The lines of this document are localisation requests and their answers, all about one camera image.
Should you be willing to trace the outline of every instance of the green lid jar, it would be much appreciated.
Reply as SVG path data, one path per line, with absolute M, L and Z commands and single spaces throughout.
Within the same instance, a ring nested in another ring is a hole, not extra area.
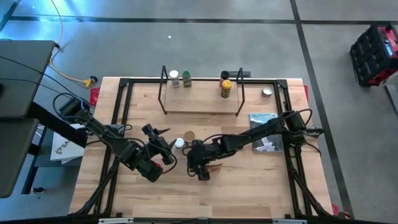
M 191 74 L 188 71 L 182 73 L 182 81 L 185 88 L 192 86 Z

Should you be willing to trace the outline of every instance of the wooden table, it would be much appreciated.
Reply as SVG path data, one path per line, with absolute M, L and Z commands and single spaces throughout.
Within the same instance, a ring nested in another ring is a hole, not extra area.
M 102 82 L 95 118 L 104 124 L 111 122 L 118 91 L 118 77 L 105 77 Z M 294 110 L 308 108 L 301 79 L 288 79 L 290 100 Z M 168 142 L 191 130 L 197 139 L 218 133 L 241 133 L 249 129 L 249 113 L 276 113 L 274 97 L 263 98 L 264 85 L 245 85 L 246 102 L 238 117 L 233 114 L 168 114 L 164 115 L 157 101 L 159 84 L 135 83 L 127 124 L 133 129 L 126 137 L 147 138 L 141 127 L 150 123 L 154 128 L 171 128 L 163 134 Z M 124 108 L 122 97 L 119 121 Z M 302 113 L 303 119 L 308 114 Z M 317 145 L 315 139 L 308 142 Z M 85 150 L 80 173 L 73 194 L 71 212 L 77 211 L 89 198 L 100 179 L 105 146 L 92 144 Z M 283 152 L 253 154 L 247 145 L 235 156 L 214 161 L 222 164 L 211 172 L 211 180 L 199 181 L 187 175 L 187 160 L 179 151 L 176 168 L 162 175 L 155 183 L 143 178 L 137 171 L 121 165 L 113 202 L 113 214 L 123 212 L 124 217 L 157 218 L 283 218 L 294 214 L 287 168 Z M 302 148 L 302 160 L 307 185 L 326 211 L 332 213 L 328 187 L 319 153 L 311 147 Z M 300 208 L 304 210 L 302 193 L 298 188 Z M 106 203 L 104 193 L 103 206 Z

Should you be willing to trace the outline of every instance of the book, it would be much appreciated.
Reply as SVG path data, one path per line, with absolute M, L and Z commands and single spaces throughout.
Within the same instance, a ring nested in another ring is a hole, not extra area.
M 255 128 L 265 124 L 272 118 L 278 117 L 275 113 L 251 113 L 250 128 Z M 277 152 L 283 150 L 282 136 L 280 134 L 273 134 L 252 143 L 253 152 Z
M 80 124 L 71 124 L 75 129 L 84 128 Z M 62 164 L 71 161 L 72 159 L 83 156 L 85 149 L 76 145 L 75 143 L 65 139 L 58 133 L 54 133 L 52 139 L 51 161 L 61 161 Z

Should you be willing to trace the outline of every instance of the concrete floor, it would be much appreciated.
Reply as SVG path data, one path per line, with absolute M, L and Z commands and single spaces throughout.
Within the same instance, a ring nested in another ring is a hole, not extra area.
M 63 23 L 63 52 L 54 63 L 74 77 L 96 75 L 99 82 L 105 76 L 157 77 L 161 66 L 166 65 L 177 70 L 189 69 L 197 77 L 218 77 L 221 70 L 243 67 L 253 77 L 302 78 L 310 89 L 310 107 L 315 110 L 313 123 L 321 124 L 318 109 L 326 111 L 355 218 L 398 222 L 398 173 L 394 166 L 398 158 L 395 138 L 398 117 L 382 86 L 367 89 L 358 86 L 348 55 L 351 44 L 368 28 L 356 23 L 398 21 L 395 0 L 55 2 L 63 16 L 108 20 L 73 22 L 70 19 Z M 297 4 L 296 17 L 291 2 Z M 6 14 L 12 4 L 11 0 L 0 1 L 0 13 Z M 60 23 L 55 15 L 49 0 L 22 0 L 0 38 L 58 40 Z M 38 21 L 30 21 L 30 16 L 40 17 Z M 294 24 L 297 16 L 305 23 L 302 30 L 310 58 L 303 54 L 306 51 L 303 39 Z M 109 18 L 130 19 L 112 22 Z M 134 22 L 133 18 L 213 20 Z M 240 19 L 240 22 L 220 23 L 216 19 Z M 334 25 L 317 25 L 321 21 Z M 315 78 L 309 75 L 308 62 L 312 62 Z M 89 90 L 60 77 L 50 68 L 46 73 L 76 94 L 89 97 Z M 398 78 L 391 78 L 388 83 L 398 86 Z M 48 78 L 42 84 L 61 91 Z M 313 87 L 320 95 L 314 96 Z M 52 111 L 48 99 L 53 96 L 53 92 L 40 87 L 35 101 Z M 329 157 L 325 138 L 320 138 L 319 146 L 331 200 L 341 208 L 332 169 L 335 161 Z M 20 195 L 29 162 L 28 157 L 13 195 L 0 200 L 3 211 L 0 220 L 51 217 L 68 212 L 78 169 L 39 169 L 34 185 L 50 190 L 40 197 Z M 28 207 L 30 203 L 35 203 L 35 207 Z

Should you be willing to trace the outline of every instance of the wooden plank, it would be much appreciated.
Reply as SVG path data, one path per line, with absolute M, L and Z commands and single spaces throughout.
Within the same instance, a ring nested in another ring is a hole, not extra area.
M 95 117 L 110 123 L 119 78 L 105 77 L 99 94 Z M 308 108 L 301 79 L 288 79 L 290 100 L 294 110 Z M 150 123 L 154 128 L 170 128 L 163 134 L 170 142 L 191 130 L 197 139 L 218 133 L 241 133 L 249 129 L 249 113 L 276 113 L 275 98 L 263 98 L 265 85 L 245 86 L 246 102 L 238 117 L 234 114 L 168 114 L 164 115 L 157 101 L 158 84 L 136 83 L 127 123 L 133 129 L 126 137 L 147 141 L 141 127 Z M 308 113 L 302 113 L 303 119 Z M 316 139 L 307 141 L 317 145 Z M 308 187 L 326 211 L 332 212 L 328 188 L 319 153 L 311 147 L 302 148 L 302 158 Z M 71 212 L 77 211 L 90 197 L 98 184 L 105 146 L 101 143 L 87 147 L 73 194 Z M 187 175 L 187 159 L 180 151 L 173 151 L 178 159 L 176 168 L 155 183 L 143 178 L 136 170 L 121 165 L 118 173 L 113 214 L 158 218 L 283 218 L 293 214 L 290 187 L 283 152 L 253 154 L 245 146 L 235 156 L 213 161 L 221 164 L 211 172 L 211 179 L 201 182 Z M 161 163 L 160 158 L 154 161 Z
M 238 111 L 238 93 L 236 82 L 233 82 L 228 98 L 221 97 L 218 82 L 193 81 L 190 88 L 173 88 L 167 82 L 165 110 L 181 113 L 232 113 Z

